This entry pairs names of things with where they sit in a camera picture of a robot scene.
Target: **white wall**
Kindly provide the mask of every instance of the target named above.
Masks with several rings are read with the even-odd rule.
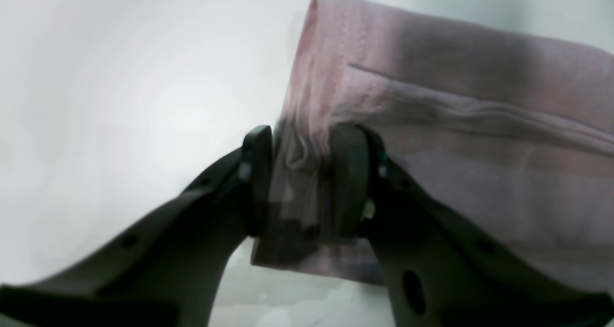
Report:
[[[614,0],[372,1],[614,52]],[[80,259],[274,125],[308,3],[0,0],[0,283]],[[382,288],[249,250],[212,326],[393,325]]]

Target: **towel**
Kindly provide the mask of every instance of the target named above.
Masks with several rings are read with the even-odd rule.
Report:
[[[334,244],[329,130],[377,131],[433,198],[544,275],[614,294],[614,56],[370,3],[312,0],[252,264],[382,284]]]

